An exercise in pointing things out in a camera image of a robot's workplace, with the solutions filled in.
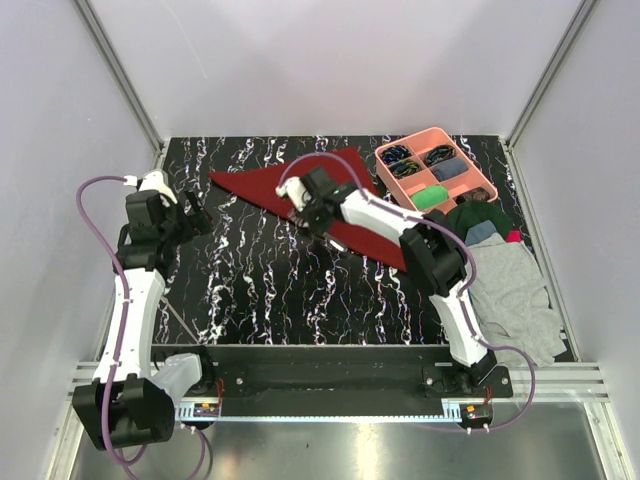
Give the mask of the left aluminium frame post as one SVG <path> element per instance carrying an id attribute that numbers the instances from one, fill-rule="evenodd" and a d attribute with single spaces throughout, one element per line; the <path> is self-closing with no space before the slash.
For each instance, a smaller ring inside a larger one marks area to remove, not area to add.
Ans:
<path id="1" fill-rule="evenodd" d="M 76 9 L 82 23 L 91 36 L 107 70 L 115 81 L 147 143 L 150 145 L 154 157 L 158 158 L 163 151 L 165 141 L 153 124 L 129 75 L 126 73 L 92 2 L 88 0 L 72 0 L 71 4 Z"/>

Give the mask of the green rolled cloth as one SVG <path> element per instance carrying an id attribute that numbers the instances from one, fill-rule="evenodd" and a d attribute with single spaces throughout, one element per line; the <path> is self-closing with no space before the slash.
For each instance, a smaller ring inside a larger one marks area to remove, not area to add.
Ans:
<path id="1" fill-rule="evenodd" d="M 411 201 L 418 210 L 433 208 L 449 199 L 449 193 L 441 185 L 431 185 L 411 196 Z"/>

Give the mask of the dark green cloth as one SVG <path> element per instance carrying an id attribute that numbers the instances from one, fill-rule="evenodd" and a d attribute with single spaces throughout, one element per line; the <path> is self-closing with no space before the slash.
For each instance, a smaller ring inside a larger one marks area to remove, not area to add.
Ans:
<path id="1" fill-rule="evenodd" d="M 446 215 L 450 229 L 465 243 L 466 233 L 472 226 L 490 220 L 503 239 L 515 229 L 511 218 L 503 210 L 486 201 L 471 200 L 464 202 Z"/>

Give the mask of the red cloth napkin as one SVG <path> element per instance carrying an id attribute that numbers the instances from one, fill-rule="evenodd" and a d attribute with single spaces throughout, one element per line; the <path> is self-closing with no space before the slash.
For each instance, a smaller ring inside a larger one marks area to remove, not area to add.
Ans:
<path id="1" fill-rule="evenodd" d="M 356 148 L 344 148 L 336 151 L 335 154 L 344 162 L 339 163 L 326 153 L 317 153 L 297 164 L 286 162 L 238 173 L 212 172 L 209 177 L 218 187 L 240 199 L 278 217 L 288 219 L 293 212 L 293 205 L 289 200 L 276 195 L 276 187 L 282 176 L 302 176 L 313 168 L 321 166 L 333 180 L 343 184 L 352 180 L 348 171 L 353 170 L 364 188 L 372 193 L 376 191 L 372 177 Z M 406 270 L 400 247 L 363 227 L 336 221 L 330 228 L 329 234 L 354 253 L 367 256 L 401 272 Z"/>

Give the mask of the magenta cloth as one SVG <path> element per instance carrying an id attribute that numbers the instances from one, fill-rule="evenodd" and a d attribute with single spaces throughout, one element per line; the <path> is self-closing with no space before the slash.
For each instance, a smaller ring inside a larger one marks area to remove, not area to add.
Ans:
<path id="1" fill-rule="evenodd" d="M 506 237 L 507 243 L 520 243 L 522 241 L 521 232 L 519 230 L 512 230 Z"/>

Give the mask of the silver fork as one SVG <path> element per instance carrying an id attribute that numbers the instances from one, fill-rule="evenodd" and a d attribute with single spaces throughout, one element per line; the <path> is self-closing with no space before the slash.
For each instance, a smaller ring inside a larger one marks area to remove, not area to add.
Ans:
<path id="1" fill-rule="evenodd" d="M 196 336 L 196 334 L 191 330 L 191 328 L 189 327 L 189 325 L 187 324 L 187 322 L 184 320 L 184 318 L 179 314 L 179 312 L 171 305 L 171 303 L 169 302 L 169 300 L 165 297 L 162 296 L 161 297 L 161 301 L 162 303 L 167 307 L 168 311 L 173 315 L 173 317 L 177 320 L 177 322 L 179 323 L 179 325 L 182 327 L 182 329 L 186 332 L 186 334 L 196 343 L 198 344 L 198 337 Z"/>
<path id="2" fill-rule="evenodd" d="M 340 242 L 338 239 L 336 239 L 335 237 L 331 236 L 331 235 L 327 235 L 326 236 L 327 241 L 329 242 L 329 244 L 331 246 L 333 246 L 335 249 L 337 249 L 340 252 L 346 252 L 347 251 L 347 247 Z"/>

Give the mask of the aluminium frame post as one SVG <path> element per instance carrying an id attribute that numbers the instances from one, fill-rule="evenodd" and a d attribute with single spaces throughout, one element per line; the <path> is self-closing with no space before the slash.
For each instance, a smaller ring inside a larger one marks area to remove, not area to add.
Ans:
<path id="1" fill-rule="evenodd" d="M 505 138 L 504 143 L 508 150 L 513 150 L 523 136 L 525 129 L 534 117 L 546 93 L 552 86 L 599 4 L 600 1 L 598 0 L 581 0 L 579 2 L 542 74 L 537 80 L 532 93 L 525 103 L 522 112 L 518 116 L 514 127 Z"/>
<path id="2" fill-rule="evenodd" d="M 88 0 L 72 0 L 71 4 L 76 9 L 82 23 L 91 36 L 107 70 L 115 81 L 147 143 L 150 145 L 154 157 L 158 158 L 163 151 L 165 141 L 153 124 L 129 75 L 126 73 L 92 2 Z"/>

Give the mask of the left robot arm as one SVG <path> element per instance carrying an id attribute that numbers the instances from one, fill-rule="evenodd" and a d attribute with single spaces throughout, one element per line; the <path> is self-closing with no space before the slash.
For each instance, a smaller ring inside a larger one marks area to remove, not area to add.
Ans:
<path id="1" fill-rule="evenodd" d="M 199 353 L 175 354 L 151 369 L 154 322 L 169 271 L 181 245 L 210 232 L 208 215 L 192 192 L 186 194 L 192 210 L 185 212 L 160 169 L 119 181 L 133 191 L 125 198 L 127 221 L 115 247 L 84 209 L 81 198 L 92 183 L 76 194 L 81 218 L 112 262 L 115 304 L 98 367 L 89 384 L 74 390 L 72 406 L 94 446 L 124 463 L 121 449 L 168 441 L 183 397 L 208 394 L 216 372 Z"/>

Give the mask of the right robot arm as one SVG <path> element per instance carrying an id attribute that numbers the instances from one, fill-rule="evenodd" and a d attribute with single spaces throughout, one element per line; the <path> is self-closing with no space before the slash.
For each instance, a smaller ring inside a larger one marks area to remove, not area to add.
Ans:
<path id="1" fill-rule="evenodd" d="M 302 225 L 319 234 L 337 221 L 361 227 L 400 248 L 413 283 L 436 308 L 449 344 L 454 384 L 476 396 L 490 383 L 495 355 L 481 334 L 468 289 L 475 263 L 441 214 L 421 215 L 384 201 L 358 182 L 338 184 L 322 167 L 283 178 L 275 188 L 292 202 Z"/>

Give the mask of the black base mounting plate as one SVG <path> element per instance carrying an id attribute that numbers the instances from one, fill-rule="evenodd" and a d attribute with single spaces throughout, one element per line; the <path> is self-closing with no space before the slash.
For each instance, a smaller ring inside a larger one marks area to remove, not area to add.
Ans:
<path id="1" fill-rule="evenodd" d="M 464 404 L 514 396 L 506 367 L 476 375 L 445 346 L 157 345 L 151 362 L 178 353 L 205 356 L 196 400 L 222 382 L 226 422 L 454 423 Z"/>

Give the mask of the blue rolled cloth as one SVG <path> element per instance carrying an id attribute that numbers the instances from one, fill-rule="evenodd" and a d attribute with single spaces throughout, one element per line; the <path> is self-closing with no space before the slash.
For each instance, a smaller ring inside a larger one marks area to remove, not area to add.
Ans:
<path id="1" fill-rule="evenodd" d="M 452 179 L 468 171 L 467 163 L 458 157 L 442 161 L 431 168 L 431 172 L 439 182 Z"/>

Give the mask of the grey cloth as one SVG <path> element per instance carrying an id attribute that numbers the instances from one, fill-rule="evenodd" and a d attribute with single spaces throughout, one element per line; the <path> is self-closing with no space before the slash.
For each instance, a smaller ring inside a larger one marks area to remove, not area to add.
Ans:
<path id="1" fill-rule="evenodd" d="M 566 351 L 562 322 L 534 256 L 524 244 L 508 243 L 498 233 L 470 251 L 477 265 L 469 289 L 472 305 L 486 341 L 506 348 L 496 353 L 498 361 L 522 365 L 522 356 L 511 350 L 517 348 L 537 366 L 553 364 Z"/>

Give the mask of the right aluminium frame post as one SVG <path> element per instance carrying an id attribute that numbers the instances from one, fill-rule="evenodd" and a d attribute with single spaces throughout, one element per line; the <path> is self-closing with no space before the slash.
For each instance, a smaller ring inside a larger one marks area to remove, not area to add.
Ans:
<path id="1" fill-rule="evenodd" d="M 537 80 L 532 93 L 525 103 L 522 112 L 518 116 L 514 127 L 505 138 L 504 143 L 508 150 L 513 150 L 523 136 L 525 129 L 534 117 L 546 93 L 552 86 L 599 4 L 600 1 L 598 0 L 581 0 L 579 2 L 542 74 Z"/>

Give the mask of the pink compartment tray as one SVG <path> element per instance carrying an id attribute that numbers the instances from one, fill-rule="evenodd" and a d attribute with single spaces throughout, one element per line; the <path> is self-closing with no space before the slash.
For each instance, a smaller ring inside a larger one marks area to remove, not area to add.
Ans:
<path id="1" fill-rule="evenodd" d="M 406 209 L 448 213 L 467 200 L 498 199 L 494 184 L 439 127 L 384 144 L 375 158 L 388 197 Z"/>

